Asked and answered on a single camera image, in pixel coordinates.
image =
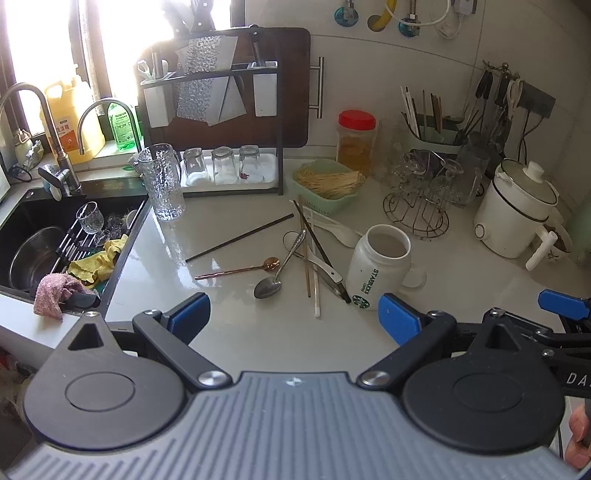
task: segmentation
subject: blue gripper pad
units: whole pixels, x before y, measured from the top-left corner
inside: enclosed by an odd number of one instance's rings
[[[587,302],[553,290],[544,290],[538,296],[538,305],[542,310],[562,315],[570,320],[585,320],[590,311]]]
[[[164,315],[167,320],[165,327],[188,345],[207,325],[211,311],[209,297],[199,292]]]
[[[399,346],[403,346],[421,331],[420,314],[391,293],[378,303],[378,319]]]

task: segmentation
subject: kitchen counter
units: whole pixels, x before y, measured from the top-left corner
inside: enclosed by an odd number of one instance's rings
[[[286,163],[287,170],[295,166],[295,161]],[[112,174],[121,173],[115,169]],[[104,174],[92,172],[92,178]],[[0,220],[34,186],[14,187],[0,206]],[[297,258],[281,277],[282,290],[267,300],[252,296],[256,283],[266,276],[263,271],[193,280],[195,275],[211,271],[259,265],[267,257],[285,258],[282,236],[299,229],[288,194],[187,199],[185,215],[169,223],[157,222],[151,212],[125,263],[106,320],[129,327],[132,317],[145,309],[166,311],[204,291],[212,301],[212,315],[191,346],[234,378],[243,370],[341,370],[355,377],[383,358],[397,346],[380,327],[376,313],[345,304],[322,281],[322,316],[314,318],[313,299],[306,296],[303,263]],[[383,196],[380,186],[370,180],[359,199],[335,218],[359,231],[386,223]],[[538,308],[538,293],[554,288],[591,297],[588,273],[570,260],[542,263],[529,273],[523,267],[525,255],[517,260],[497,256],[473,236],[472,218],[477,208],[450,209],[451,227],[439,239],[412,239],[413,261],[426,268],[428,280],[422,290],[400,296],[418,310],[445,310],[460,322],[479,322],[485,311],[498,306],[560,331],[558,317]],[[188,265],[184,262],[287,213],[296,217]],[[325,231],[318,229],[317,236],[335,269],[345,277],[353,250]],[[4,312],[0,346],[36,367],[77,320],[72,315],[64,315],[61,323],[43,319],[33,314],[31,304],[7,296],[0,296],[0,309]]]

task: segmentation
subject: plastic basket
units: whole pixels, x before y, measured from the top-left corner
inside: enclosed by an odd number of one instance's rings
[[[310,163],[305,163],[303,166],[308,167],[314,173],[347,173],[352,171],[350,168],[345,167],[336,160],[329,160],[327,158],[321,158]],[[351,201],[353,201],[359,192],[359,189],[357,189],[356,192],[346,195],[338,200],[327,200],[297,183],[294,180],[293,174],[289,180],[291,188],[296,195],[301,195],[306,204],[316,210],[316,212],[322,213],[326,216],[330,216],[332,213],[346,207]]]

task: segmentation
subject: cable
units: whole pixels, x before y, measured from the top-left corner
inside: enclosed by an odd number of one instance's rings
[[[390,7],[388,6],[388,4],[385,4],[385,8],[386,8],[386,12],[389,13],[389,15],[396,20],[397,22],[400,22],[402,25],[406,25],[408,27],[432,27],[433,25],[437,25],[441,22],[443,22],[447,16],[449,15],[449,12],[452,10],[452,0],[447,0],[447,9],[445,10],[445,13],[443,14],[443,16],[439,19],[439,20],[435,20],[433,22],[428,22],[428,23],[411,23],[411,22],[406,22],[404,20],[400,20],[399,18],[396,18],[394,16],[394,13],[390,10]]]

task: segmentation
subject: dish towel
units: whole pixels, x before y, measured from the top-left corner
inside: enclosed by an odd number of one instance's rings
[[[71,275],[65,273],[46,275],[41,279],[37,287],[33,313],[61,320],[63,313],[60,310],[59,303],[69,299],[75,291],[90,293],[84,288],[80,280]]]
[[[117,253],[121,253],[126,242],[127,235],[119,240],[107,240],[102,252],[71,262],[67,272],[93,288],[96,283],[111,276],[115,269],[113,259]]]

